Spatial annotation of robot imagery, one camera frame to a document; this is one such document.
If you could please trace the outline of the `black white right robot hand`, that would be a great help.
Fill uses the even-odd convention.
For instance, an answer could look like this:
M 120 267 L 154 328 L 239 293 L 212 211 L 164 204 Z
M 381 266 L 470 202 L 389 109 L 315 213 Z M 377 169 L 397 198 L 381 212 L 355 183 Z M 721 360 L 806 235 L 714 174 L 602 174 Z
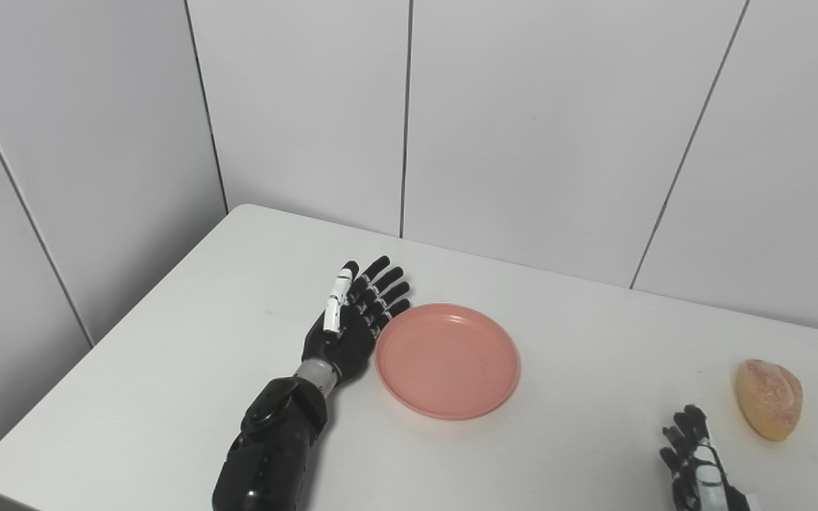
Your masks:
M 669 444 L 660 456 L 672 476 L 672 500 L 678 510 L 760 510 L 755 495 L 741 492 L 727 478 L 723 461 L 696 405 L 674 413 L 662 428 Z

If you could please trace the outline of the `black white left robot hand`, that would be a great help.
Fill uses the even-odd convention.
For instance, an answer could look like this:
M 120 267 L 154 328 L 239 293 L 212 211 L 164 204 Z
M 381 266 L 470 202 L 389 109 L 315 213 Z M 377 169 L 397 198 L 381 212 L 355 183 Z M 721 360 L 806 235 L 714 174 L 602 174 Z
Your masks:
M 306 334 L 302 362 L 325 363 L 338 385 L 351 382 L 366 370 L 384 327 L 411 307 L 409 291 L 402 266 L 386 255 L 364 270 L 347 262 Z

